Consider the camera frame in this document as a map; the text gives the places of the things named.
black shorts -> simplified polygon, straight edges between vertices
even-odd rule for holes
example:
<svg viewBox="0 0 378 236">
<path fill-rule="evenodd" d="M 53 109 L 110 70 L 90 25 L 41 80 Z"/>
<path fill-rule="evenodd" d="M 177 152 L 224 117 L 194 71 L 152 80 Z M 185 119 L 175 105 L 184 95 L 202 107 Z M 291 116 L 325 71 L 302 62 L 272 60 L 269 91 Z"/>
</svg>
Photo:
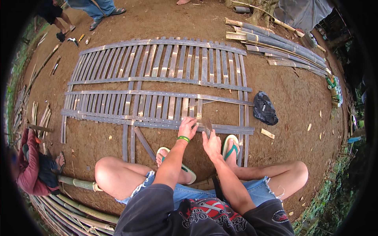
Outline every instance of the black shorts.
<svg viewBox="0 0 378 236">
<path fill-rule="evenodd" d="M 60 17 L 63 9 L 60 6 L 51 4 L 43 5 L 38 9 L 38 15 L 43 17 L 50 25 L 52 25 L 57 17 Z"/>
</svg>

black t-shirt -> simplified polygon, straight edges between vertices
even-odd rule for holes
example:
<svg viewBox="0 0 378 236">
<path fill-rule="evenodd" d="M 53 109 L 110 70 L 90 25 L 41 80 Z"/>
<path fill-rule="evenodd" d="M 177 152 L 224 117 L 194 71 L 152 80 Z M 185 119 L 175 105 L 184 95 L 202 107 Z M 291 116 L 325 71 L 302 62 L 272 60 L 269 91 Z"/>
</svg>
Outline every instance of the black t-shirt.
<svg viewBox="0 0 378 236">
<path fill-rule="evenodd" d="M 294 235 L 280 200 L 272 199 L 243 217 L 218 198 L 184 199 L 174 211 L 173 190 L 154 184 L 123 210 L 114 236 Z"/>
</svg>

wristband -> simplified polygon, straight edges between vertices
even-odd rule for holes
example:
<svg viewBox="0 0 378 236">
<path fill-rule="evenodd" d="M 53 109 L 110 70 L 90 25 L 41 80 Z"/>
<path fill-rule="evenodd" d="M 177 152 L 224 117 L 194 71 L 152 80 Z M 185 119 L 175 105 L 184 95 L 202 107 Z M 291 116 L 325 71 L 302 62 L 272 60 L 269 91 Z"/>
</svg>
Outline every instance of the wristband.
<svg viewBox="0 0 378 236">
<path fill-rule="evenodd" d="M 188 143 L 190 142 L 190 139 L 188 137 L 185 137 L 185 136 L 179 136 L 177 139 L 184 139 Z"/>
</svg>

cutoff jeans shorts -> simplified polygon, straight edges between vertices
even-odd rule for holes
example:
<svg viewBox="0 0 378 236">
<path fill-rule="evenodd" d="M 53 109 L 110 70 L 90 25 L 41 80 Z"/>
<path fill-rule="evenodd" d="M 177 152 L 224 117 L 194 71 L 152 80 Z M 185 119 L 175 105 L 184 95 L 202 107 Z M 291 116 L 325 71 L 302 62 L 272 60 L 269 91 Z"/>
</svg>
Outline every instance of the cutoff jeans shorts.
<svg viewBox="0 0 378 236">
<path fill-rule="evenodd" d="M 124 200 L 116 199 L 116 201 L 127 205 L 130 199 L 132 199 L 135 195 L 137 195 L 143 189 L 150 186 L 154 180 L 155 180 L 155 172 L 151 170 L 146 174 L 146 180 L 133 191 L 130 197 Z M 244 187 L 247 189 L 249 195 L 251 196 L 253 203 L 256 206 L 259 206 L 260 204 L 268 200 L 278 198 L 275 196 L 274 192 L 270 190 L 268 186 L 269 180 L 270 178 L 265 176 L 264 178 L 259 179 L 259 180 L 251 180 L 251 181 L 247 181 L 243 183 Z M 178 209 L 180 203 L 184 199 L 204 199 L 204 198 L 215 198 L 215 197 L 217 197 L 217 195 L 214 189 L 200 190 L 200 189 L 184 186 L 182 184 L 176 184 L 176 187 L 173 191 L 173 202 L 175 205 L 174 210 Z"/>
</svg>

red jacket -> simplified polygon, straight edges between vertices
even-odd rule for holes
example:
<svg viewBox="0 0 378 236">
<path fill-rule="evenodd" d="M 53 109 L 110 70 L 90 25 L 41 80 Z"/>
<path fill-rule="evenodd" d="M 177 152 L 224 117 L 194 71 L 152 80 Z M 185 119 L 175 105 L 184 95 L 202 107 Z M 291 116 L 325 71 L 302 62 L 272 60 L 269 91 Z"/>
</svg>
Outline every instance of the red jacket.
<svg viewBox="0 0 378 236">
<path fill-rule="evenodd" d="M 29 162 L 25 161 L 22 146 L 27 143 L 29 147 Z M 39 151 L 34 135 L 34 130 L 25 129 L 21 138 L 19 151 L 20 174 L 17 177 L 17 184 L 26 193 L 36 196 L 47 196 L 51 191 L 57 190 L 59 186 L 50 188 L 38 178 Z"/>
</svg>

